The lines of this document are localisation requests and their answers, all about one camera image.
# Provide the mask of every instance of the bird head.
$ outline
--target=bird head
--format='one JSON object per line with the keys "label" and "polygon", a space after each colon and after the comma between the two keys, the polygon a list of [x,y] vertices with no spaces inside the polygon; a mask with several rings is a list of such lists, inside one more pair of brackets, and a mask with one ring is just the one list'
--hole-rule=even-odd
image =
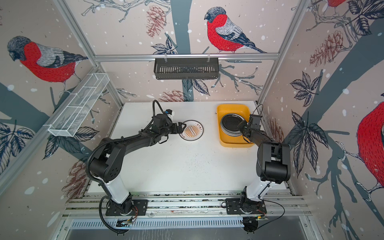
{"label": "bird head", "polygon": [[24,47],[30,42],[31,40],[24,36],[17,36],[11,39],[8,42],[7,48],[12,60],[20,59],[21,61],[25,61]]}
{"label": "bird head", "polygon": [[207,14],[205,15],[204,17],[204,20],[208,20],[210,23],[212,23],[214,21],[214,19],[220,15],[220,14],[226,14],[224,8],[222,7],[213,7],[213,8],[210,8],[208,11],[207,11]]}

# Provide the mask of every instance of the plate with orange sunburst pattern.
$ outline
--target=plate with orange sunburst pattern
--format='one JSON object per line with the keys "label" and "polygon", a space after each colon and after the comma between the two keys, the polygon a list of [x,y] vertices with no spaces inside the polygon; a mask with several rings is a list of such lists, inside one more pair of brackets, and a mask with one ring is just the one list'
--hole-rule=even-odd
{"label": "plate with orange sunburst pattern", "polygon": [[180,133],[180,136],[187,141],[195,141],[199,139],[204,132],[203,125],[195,120],[185,121],[184,124],[187,126],[184,129],[184,132]]}

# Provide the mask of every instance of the white mesh basket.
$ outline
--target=white mesh basket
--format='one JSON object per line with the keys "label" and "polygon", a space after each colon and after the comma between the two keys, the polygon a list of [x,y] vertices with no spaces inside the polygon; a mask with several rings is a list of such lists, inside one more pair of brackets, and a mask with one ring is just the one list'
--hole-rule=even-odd
{"label": "white mesh basket", "polygon": [[106,73],[93,73],[76,96],[57,117],[48,131],[54,136],[73,137],[109,83]]}

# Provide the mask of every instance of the black mounting plate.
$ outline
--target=black mounting plate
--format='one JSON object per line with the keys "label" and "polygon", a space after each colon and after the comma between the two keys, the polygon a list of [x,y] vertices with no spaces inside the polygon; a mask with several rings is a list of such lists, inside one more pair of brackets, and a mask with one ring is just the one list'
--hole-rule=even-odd
{"label": "black mounting plate", "polygon": [[[132,200],[132,201],[133,201],[133,206],[137,207],[139,211],[138,216],[145,216],[145,212],[147,211],[147,206],[148,206],[148,200],[141,199],[141,200]],[[109,205],[109,208],[107,208],[105,215],[122,217],[122,215],[120,214],[120,210],[114,204]],[[134,215],[136,215],[136,212],[132,210],[126,216],[134,216]]]}
{"label": "black mounting plate", "polygon": [[252,212],[244,213],[240,209],[240,198],[227,198],[225,199],[225,205],[228,215],[238,215],[238,214],[264,214],[266,213],[264,201],[259,202],[260,204],[256,205],[256,209]]}

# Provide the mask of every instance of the white tabletop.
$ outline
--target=white tabletop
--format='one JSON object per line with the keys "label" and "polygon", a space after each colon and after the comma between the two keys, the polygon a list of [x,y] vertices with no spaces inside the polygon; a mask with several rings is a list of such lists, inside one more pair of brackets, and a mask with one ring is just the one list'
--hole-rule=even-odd
{"label": "white tabletop", "polygon": [[[216,108],[220,104],[244,104],[253,112],[253,101],[160,103],[175,111],[173,122],[196,120],[204,133],[196,141],[178,134],[164,144],[155,144],[124,157],[121,177],[130,192],[226,193],[249,185],[256,174],[257,146],[227,148],[220,145]],[[156,105],[156,114],[160,113]],[[152,116],[152,103],[125,103],[111,138],[135,135]],[[284,183],[273,189],[285,189]],[[88,193],[104,192],[92,182]]]}

